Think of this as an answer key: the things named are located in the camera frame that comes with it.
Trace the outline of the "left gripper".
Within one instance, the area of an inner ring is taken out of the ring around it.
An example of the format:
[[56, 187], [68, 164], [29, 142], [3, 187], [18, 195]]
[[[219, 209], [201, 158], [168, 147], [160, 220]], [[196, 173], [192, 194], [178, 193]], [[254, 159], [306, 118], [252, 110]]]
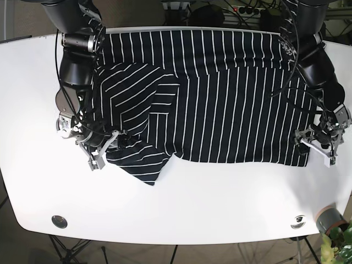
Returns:
[[294, 144], [301, 156], [315, 150], [323, 156], [324, 165], [331, 167], [337, 163], [337, 149], [343, 140], [345, 130], [351, 126], [348, 108], [338, 107], [330, 112], [325, 109], [315, 112], [319, 123], [311, 123], [305, 130], [294, 131]]

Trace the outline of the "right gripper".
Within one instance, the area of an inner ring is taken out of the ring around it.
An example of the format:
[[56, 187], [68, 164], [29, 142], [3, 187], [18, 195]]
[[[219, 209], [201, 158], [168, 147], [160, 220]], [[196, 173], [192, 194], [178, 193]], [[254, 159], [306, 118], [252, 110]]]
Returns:
[[83, 123], [73, 115], [60, 113], [56, 124], [57, 133], [64, 139], [75, 139], [85, 155], [92, 171], [105, 166], [103, 155], [108, 148], [117, 146], [118, 139], [127, 135], [127, 131], [113, 130], [111, 135], [101, 135], [92, 129], [85, 128]]

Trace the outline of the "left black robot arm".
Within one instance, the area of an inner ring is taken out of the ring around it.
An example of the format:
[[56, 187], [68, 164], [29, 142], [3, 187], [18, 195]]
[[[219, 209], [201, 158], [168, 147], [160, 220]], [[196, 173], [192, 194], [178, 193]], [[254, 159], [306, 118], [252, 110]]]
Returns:
[[282, 1], [280, 44], [294, 60], [291, 73], [300, 74], [306, 86], [303, 93], [317, 108], [297, 106], [289, 98], [292, 87], [288, 84], [271, 93], [272, 97], [282, 95], [295, 110], [320, 117], [318, 124], [296, 129], [294, 145], [301, 156], [314, 149], [324, 157], [327, 167], [336, 164], [338, 146], [351, 126], [351, 113], [344, 104], [345, 90], [337, 80], [320, 32], [329, 4], [330, 1]]

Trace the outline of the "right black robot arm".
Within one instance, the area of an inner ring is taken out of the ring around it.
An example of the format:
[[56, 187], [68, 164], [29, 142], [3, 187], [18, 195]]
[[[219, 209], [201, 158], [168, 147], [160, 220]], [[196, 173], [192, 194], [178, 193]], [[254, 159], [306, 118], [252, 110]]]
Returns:
[[91, 170], [105, 166], [103, 155], [123, 132], [104, 131], [96, 119], [93, 80], [106, 27], [93, 1], [40, 1], [57, 29], [56, 44], [63, 46], [61, 61], [55, 61], [59, 90], [56, 129], [64, 139], [75, 139], [88, 158]]

